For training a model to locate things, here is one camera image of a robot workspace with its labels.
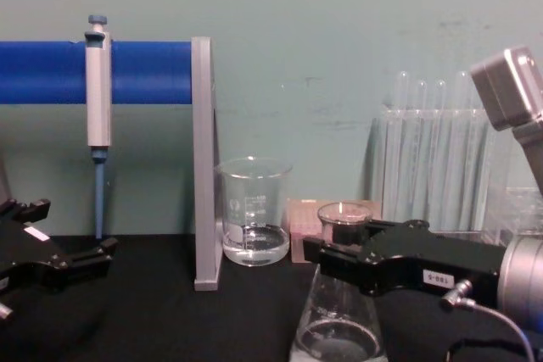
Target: teal wall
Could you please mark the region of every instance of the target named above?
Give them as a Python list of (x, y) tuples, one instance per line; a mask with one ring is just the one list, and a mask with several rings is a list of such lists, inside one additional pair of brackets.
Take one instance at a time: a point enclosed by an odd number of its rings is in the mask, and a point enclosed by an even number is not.
[[(213, 37), (222, 158), (291, 161), (295, 198), (360, 195), (370, 124), (398, 70), (448, 79), (518, 43), (543, 61), (540, 0), (0, 0), (0, 37), (80, 41), (90, 13), (107, 14), (118, 40)], [(17, 197), (53, 199), (43, 228), (89, 233), (82, 107), (1, 107), (0, 129)], [(113, 233), (190, 230), (190, 135), (186, 108), (115, 109)], [(512, 178), (530, 183), (515, 158)]]

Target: gray stand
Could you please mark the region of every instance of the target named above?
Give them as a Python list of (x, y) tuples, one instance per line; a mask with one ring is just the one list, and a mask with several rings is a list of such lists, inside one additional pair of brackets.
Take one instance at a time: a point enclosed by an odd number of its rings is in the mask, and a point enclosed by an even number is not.
[(221, 179), (211, 39), (191, 40), (197, 291), (217, 290), (222, 261)]
[(0, 156), (0, 203), (8, 198), (11, 198), (11, 191), (9, 191), (8, 176), (6, 175), (3, 159)]

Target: blue horizontal bar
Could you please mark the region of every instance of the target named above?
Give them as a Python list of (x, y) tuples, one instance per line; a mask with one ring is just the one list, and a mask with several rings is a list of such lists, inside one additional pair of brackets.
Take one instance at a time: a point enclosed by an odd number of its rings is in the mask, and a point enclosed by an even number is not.
[[(190, 50), (190, 42), (113, 42), (113, 103), (190, 104)], [(0, 42), (0, 104), (85, 102), (85, 42)]]

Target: white label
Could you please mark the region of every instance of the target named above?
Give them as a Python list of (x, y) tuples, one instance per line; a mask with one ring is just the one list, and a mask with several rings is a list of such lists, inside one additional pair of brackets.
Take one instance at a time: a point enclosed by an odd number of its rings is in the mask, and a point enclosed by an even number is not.
[(455, 286), (455, 277), (438, 273), (437, 271), (423, 270), (423, 281), (432, 286), (444, 288), (453, 288)]
[(29, 226), (28, 228), (25, 228), (25, 232), (30, 233), (33, 237), (39, 239), (42, 242), (49, 239), (49, 237), (45, 233), (39, 231), (34, 226)]

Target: micropipette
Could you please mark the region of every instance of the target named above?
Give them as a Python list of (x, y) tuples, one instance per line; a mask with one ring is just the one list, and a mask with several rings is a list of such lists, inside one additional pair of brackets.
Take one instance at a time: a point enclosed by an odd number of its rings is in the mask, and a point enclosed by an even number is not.
[(111, 145), (111, 37), (104, 26), (104, 16), (90, 15), (92, 25), (85, 32), (87, 85), (87, 142), (96, 171), (95, 228), (101, 239), (104, 229), (104, 166)]

